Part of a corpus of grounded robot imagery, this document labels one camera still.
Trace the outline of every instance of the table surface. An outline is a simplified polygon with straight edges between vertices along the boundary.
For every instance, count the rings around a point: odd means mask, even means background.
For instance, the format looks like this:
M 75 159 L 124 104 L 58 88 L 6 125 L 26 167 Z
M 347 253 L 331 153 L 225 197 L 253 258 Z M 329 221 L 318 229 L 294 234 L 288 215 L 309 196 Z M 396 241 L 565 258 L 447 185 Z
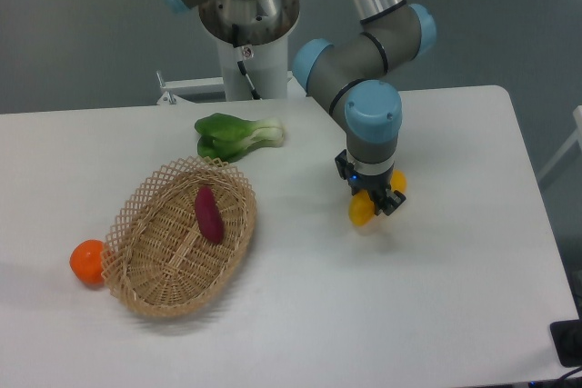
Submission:
M 558 377 L 548 325 L 577 317 L 509 96 L 404 92 L 408 200 L 347 220 L 345 136 L 315 102 L 0 116 L 2 386 L 458 387 Z M 246 261 L 184 319 L 152 321 L 68 267 L 139 184 L 196 153 L 194 121 L 279 116 L 237 163 L 256 191 Z

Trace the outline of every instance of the gray floor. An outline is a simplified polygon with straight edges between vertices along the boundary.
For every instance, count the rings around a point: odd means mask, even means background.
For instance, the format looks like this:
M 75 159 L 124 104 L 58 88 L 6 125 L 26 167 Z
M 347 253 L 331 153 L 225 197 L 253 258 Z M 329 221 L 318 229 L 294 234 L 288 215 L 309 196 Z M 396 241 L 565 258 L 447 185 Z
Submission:
M 435 16 L 438 44 L 388 80 L 400 90 L 505 87 L 538 171 L 582 104 L 582 0 L 410 1 Z M 301 4 L 290 55 L 359 32 L 350 0 Z M 153 104 L 157 69 L 166 80 L 219 74 L 195 13 L 174 16 L 161 0 L 0 0 L 0 114 Z M 582 269 L 582 160 L 544 198 L 568 270 Z

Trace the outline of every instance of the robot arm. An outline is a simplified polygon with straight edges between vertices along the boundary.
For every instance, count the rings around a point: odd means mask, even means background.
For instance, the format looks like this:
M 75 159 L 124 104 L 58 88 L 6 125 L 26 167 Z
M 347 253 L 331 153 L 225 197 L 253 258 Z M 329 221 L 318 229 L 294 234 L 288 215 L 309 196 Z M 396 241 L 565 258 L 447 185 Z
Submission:
M 400 95 L 381 78 L 425 52 L 436 40 L 432 16 L 406 0 L 354 0 L 363 32 L 334 47 L 314 40 L 297 54 L 293 71 L 307 94 L 346 132 L 346 150 L 336 158 L 352 194 L 367 190 L 376 214 L 392 214 L 405 197 L 394 192 Z

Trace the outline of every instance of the yellow object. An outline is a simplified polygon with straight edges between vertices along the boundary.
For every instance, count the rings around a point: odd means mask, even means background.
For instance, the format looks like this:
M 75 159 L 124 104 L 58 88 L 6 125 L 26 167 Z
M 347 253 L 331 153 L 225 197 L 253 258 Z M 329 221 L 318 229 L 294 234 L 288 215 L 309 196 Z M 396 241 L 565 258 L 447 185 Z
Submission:
M 404 173 L 395 170 L 392 173 L 390 186 L 392 187 L 392 191 L 399 191 L 403 194 L 406 191 L 406 176 L 404 176 Z M 362 190 L 352 196 L 352 200 L 349 203 L 348 215 L 354 226 L 363 226 L 374 217 L 374 202 L 370 200 L 370 196 L 366 190 Z
M 392 179 L 390 180 L 392 191 L 399 191 L 404 194 L 406 192 L 406 176 L 400 170 L 392 172 Z
M 349 219 L 355 226 L 363 226 L 374 216 L 374 202 L 370 200 L 366 190 L 352 196 L 349 203 Z

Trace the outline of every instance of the oval basket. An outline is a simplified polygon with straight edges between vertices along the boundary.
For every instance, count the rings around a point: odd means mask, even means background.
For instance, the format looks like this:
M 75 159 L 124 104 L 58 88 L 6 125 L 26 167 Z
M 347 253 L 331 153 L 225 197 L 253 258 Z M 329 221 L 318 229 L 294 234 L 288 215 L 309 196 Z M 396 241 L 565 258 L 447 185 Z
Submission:
M 209 186 L 225 225 L 221 244 L 200 234 L 194 200 Z M 102 254 L 111 294 L 148 316 L 191 313 L 208 303 L 246 253 L 255 193 L 234 166 L 199 157 L 164 165 L 125 202 Z

